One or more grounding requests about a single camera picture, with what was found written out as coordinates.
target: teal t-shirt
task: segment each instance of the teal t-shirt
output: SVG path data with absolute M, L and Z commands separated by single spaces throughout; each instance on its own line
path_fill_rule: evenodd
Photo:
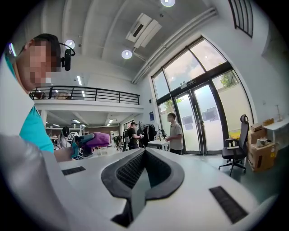
M 12 64 L 7 57 L 5 57 L 5 59 L 13 76 L 16 78 Z M 35 106 L 33 106 L 24 121 L 19 135 L 22 139 L 35 144 L 40 150 L 50 151 L 51 153 L 54 152 L 53 143 L 46 133 L 43 121 Z

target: tree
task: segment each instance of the tree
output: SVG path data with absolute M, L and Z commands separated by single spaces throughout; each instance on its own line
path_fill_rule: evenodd
M 177 101 L 177 103 L 179 103 L 182 101 L 182 99 L 177 99 L 176 101 Z M 165 109 L 167 111 L 173 111 L 172 100 L 165 102 L 164 105 L 165 105 Z
M 232 72 L 228 72 L 222 75 L 221 83 L 224 88 L 230 88 L 231 86 L 237 85 L 237 80 Z

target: purple cloth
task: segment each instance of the purple cloth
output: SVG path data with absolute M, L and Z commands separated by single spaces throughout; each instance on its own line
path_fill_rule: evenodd
M 94 147 L 107 147 L 109 145 L 109 134 L 94 132 L 94 138 L 86 142 L 86 145 L 90 148 Z

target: man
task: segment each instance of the man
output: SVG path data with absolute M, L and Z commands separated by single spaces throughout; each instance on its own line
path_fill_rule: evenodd
M 69 135 L 69 127 L 63 127 L 61 134 L 58 136 L 57 139 L 57 147 L 59 149 L 71 147 L 71 144 L 67 141 L 68 135 Z
M 36 87 L 50 83 L 51 72 L 60 68 L 61 49 L 58 39 L 51 34 L 38 35 L 23 46 L 14 63 L 11 64 L 7 57 L 6 62 L 19 85 L 29 94 Z M 35 106 L 30 110 L 19 135 L 40 150 L 54 153 L 57 161 L 71 160 L 72 148 L 53 150 L 53 143 Z
M 127 144 L 128 148 L 131 149 L 136 149 L 139 148 L 139 146 L 137 146 L 136 140 L 140 139 L 141 136 L 137 135 L 135 132 L 135 128 L 136 128 L 136 124 L 135 122 L 131 122 L 131 126 L 127 129 L 127 135 L 130 138 L 130 142 Z
M 171 123 L 171 134 L 166 140 L 170 142 L 170 152 L 181 155 L 184 148 L 182 143 L 182 128 L 176 122 L 176 114 L 173 112 L 169 113 L 168 121 Z

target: office chair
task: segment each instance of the office chair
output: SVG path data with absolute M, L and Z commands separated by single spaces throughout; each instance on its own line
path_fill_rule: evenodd
M 240 118 L 241 121 L 241 135 L 240 139 L 226 139 L 226 147 L 222 150 L 222 157 L 223 159 L 227 159 L 227 164 L 219 166 L 219 170 L 221 167 L 224 166 L 232 166 L 230 176 L 233 171 L 233 167 L 237 166 L 242 169 L 244 169 L 244 173 L 246 173 L 246 168 L 243 165 L 240 165 L 239 163 L 242 163 L 242 159 L 244 159 L 247 156 L 248 150 L 247 150 L 247 138 L 248 138 L 248 131 L 249 131 L 249 122 L 248 117 L 246 114 L 242 115 Z

